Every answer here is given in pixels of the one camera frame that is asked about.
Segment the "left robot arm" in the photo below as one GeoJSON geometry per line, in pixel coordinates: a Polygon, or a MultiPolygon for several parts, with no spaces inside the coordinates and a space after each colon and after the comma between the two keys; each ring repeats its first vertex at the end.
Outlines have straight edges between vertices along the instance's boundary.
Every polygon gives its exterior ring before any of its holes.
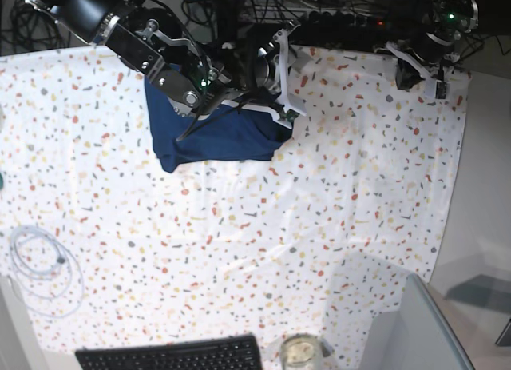
{"type": "Polygon", "coordinates": [[[421,63],[433,65],[463,34],[477,28],[478,5],[475,0],[421,0],[417,19],[410,51],[421,63]]]}

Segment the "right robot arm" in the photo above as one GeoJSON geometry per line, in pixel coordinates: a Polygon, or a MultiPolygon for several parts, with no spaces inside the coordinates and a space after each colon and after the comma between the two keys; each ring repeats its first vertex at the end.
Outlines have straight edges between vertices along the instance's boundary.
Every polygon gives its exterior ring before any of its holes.
{"type": "Polygon", "coordinates": [[[175,113],[208,119],[221,105],[269,113],[289,126],[306,113],[288,87],[295,55],[289,37],[299,22],[267,33],[240,34],[246,0],[212,0],[220,32],[208,43],[195,39],[176,13],[150,0],[22,0],[47,14],[83,42],[112,50],[146,76],[175,113]]]}

